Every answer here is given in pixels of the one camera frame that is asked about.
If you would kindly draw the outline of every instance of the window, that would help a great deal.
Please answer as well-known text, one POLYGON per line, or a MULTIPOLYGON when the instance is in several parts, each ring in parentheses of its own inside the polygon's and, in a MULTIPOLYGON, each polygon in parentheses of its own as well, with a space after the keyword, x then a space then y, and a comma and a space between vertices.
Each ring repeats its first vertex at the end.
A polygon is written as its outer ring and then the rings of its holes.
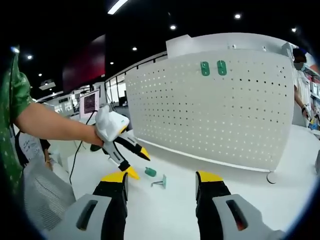
POLYGON ((111 96, 110 81, 105 83, 105 89, 106 89, 106 101, 107 101, 107 103, 111 103, 112 96, 111 96))
POLYGON ((125 74, 120 74, 116 77, 118 81, 118 92, 119 92, 119 98, 122 98, 125 96, 125 90, 126 90, 126 82, 125 82, 125 74))
POLYGON ((118 89, 117 89, 117 81, 116 78, 110 80, 110 88, 111 88, 111 95, 112 95, 112 102, 118 103, 118 89))

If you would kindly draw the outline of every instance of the black cable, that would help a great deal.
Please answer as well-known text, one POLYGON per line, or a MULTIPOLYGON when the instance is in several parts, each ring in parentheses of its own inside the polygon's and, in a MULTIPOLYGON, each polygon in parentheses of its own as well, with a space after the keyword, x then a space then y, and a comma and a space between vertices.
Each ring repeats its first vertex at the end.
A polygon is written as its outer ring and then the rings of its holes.
MULTIPOLYGON (((93 116, 93 114, 94 114, 95 112, 98 112, 98 111, 97 111, 97 110, 93 110, 93 112, 91 113, 88 121, 86 121, 85 125, 88 124, 88 122, 90 121, 91 117, 93 116)), ((72 173, 74 172, 77 153, 78 153, 78 151, 79 151, 79 149, 80 149, 80 147, 81 147, 82 142, 83 142, 83 141, 80 142, 80 144, 79 144, 79 146, 78 146, 78 148, 76 149, 75 154, 74 154, 73 165, 72 165, 71 173, 70 173, 70 176, 69 176, 69 182, 70 182, 71 185, 72 185, 71 176, 72 176, 72 173)))

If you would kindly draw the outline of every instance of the person's arm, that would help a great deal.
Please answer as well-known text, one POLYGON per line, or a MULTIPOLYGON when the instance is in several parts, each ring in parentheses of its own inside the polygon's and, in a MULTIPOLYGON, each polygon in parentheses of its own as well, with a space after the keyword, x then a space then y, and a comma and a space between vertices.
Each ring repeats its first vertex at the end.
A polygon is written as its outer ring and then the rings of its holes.
POLYGON ((48 149, 45 149, 43 152, 44 152, 44 164, 48 169, 50 169, 52 171, 53 168, 52 168, 52 164, 50 162, 50 156, 49 156, 48 149))
POLYGON ((308 115, 308 112, 306 110, 306 106, 304 105, 304 103, 302 102, 302 100, 300 99, 300 96, 299 96, 299 93, 298 93, 298 90, 297 90, 297 87, 294 86, 294 100, 295 102, 299 105, 299 107, 301 108, 301 111, 302 111, 302 115, 308 119, 309 118, 309 115, 308 115))
POLYGON ((299 105, 300 108, 304 107, 304 103, 301 101, 298 90, 296 86, 294 86, 294 100, 299 105))
POLYGON ((40 139, 80 140, 103 145, 94 126, 65 118, 39 103, 30 103, 14 120, 14 124, 22 132, 40 139))

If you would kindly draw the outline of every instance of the black ceiling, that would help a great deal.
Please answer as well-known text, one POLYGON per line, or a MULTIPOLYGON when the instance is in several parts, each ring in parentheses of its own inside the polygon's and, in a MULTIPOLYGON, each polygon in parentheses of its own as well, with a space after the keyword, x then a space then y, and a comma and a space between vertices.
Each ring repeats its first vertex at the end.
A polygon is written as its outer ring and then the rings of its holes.
POLYGON ((75 53, 95 38, 106 34, 106 77, 166 50, 166 41, 181 35, 201 36, 214 33, 256 33, 301 45, 291 28, 312 23, 308 13, 289 9, 277 2, 236 3, 212 0, 129 0, 115 15, 108 9, 116 0, 29 1, 2 8, 6 23, 2 35, 9 44, 20 45, 20 70, 31 85, 31 96, 50 94, 40 90, 42 81, 53 79, 54 92, 62 91, 62 68, 75 53), (234 14, 241 13, 240 20, 234 14), (175 24, 177 29, 170 30, 175 24), (26 55, 33 55, 26 60, 26 55))

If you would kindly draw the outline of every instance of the ceiling light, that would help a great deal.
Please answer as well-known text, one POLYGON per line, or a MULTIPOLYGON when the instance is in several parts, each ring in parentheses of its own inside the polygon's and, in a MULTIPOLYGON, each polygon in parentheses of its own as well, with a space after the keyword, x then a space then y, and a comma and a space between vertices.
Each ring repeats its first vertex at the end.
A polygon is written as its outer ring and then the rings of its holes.
POLYGON ((16 53, 16 54, 20 53, 19 49, 14 47, 14 46, 11 47, 11 51, 16 53))
POLYGON ((117 1, 117 2, 115 3, 115 5, 113 5, 113 6, 111 7, 111 9, 108 11, 108 14, 111 14, 111 15, 115 14, 116 11, 118 11, 119 8, 121 8, 127 1, 128 1, 128 0, 119 0, 119 1, 117 1))

